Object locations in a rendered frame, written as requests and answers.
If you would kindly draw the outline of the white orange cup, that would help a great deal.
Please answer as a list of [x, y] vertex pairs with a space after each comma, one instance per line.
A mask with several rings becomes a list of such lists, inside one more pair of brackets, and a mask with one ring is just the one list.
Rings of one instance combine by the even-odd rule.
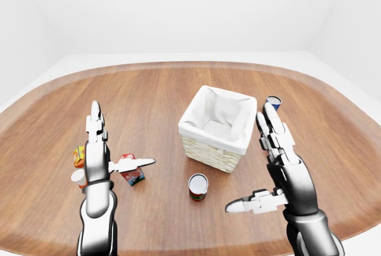
[[87, 186], [88, 182], [86, 179], [85, 170], [83, 168], [79, 168], [74, 171], [71, 175], [71, 181], [77, 184], [80, 189]]

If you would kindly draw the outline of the blue tin can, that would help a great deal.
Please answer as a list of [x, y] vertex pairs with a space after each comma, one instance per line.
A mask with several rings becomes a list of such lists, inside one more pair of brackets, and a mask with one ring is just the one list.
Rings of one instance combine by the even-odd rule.
[[276, 112], [281, 104], [282, 100], [278, 96], [270, 95], [266, 97], [262, 112]]

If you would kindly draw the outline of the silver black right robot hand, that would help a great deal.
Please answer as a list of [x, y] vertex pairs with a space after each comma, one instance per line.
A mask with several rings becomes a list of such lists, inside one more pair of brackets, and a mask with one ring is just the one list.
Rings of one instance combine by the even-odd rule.
[[267, 170], [274, 189], [259, 189], [250, 196], [236, 199], [225, 207], [227, 213], [252, 211], [255, 214], [276, 211], [284, 205], [293, 215], [307, 216], [318, 211], [317, 194], [311, 175], [293, 146], [295, 141], [274, 106], [265, 102], [256, 115], [260, 145], [267, 151]]

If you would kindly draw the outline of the orange juice carton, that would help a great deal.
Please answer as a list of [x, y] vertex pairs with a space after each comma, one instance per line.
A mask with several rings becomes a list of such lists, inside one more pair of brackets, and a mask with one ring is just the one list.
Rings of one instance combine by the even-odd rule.
[[73, 161], [75, 168], [83, 168], [85, 161], [85, 147], [77, 146], [73, 152]]

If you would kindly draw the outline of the red green tin can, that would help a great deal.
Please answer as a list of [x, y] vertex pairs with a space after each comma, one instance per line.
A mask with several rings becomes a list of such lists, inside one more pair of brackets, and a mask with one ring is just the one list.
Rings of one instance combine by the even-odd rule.
[[189, 196], [192, 200], [202, 201], [207, 194], [208, 179], [204, 174], [193, 174], [188, 181]]

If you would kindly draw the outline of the red white milk carton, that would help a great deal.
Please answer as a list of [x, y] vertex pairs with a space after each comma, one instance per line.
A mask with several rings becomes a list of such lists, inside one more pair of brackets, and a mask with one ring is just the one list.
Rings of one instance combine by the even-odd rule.
[[[133, 154], [123, 154], [120, 156], [119, 161], [122, 159], [135, 159]], [[145, 180], [145, 175], [140, 167], [132, 171], [120, 172], [120, 175], [128, 182], [130, 186]]]

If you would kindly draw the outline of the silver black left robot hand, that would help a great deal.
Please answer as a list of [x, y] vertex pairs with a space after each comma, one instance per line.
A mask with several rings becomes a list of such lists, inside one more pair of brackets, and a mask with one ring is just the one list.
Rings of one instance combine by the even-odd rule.
[[108, 132], [98, 101], [93, 101], [90, 114], [86, 117], [88, 141], [85, 145], [85, 175], [88, 184], [109, 180], [114, 171], [125, 173], [156, 162], [154, 158], [122, 158], [117, 163], [110, 161], [107, 151]]

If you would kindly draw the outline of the wicker basket with white liner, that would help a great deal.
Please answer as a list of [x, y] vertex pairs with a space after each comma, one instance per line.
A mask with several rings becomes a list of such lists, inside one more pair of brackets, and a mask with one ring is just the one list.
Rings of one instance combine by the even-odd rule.
[[178, 123], [185, 155], [232, 173], [249, 147], [256, 114], [256, 98], [203, 85]]

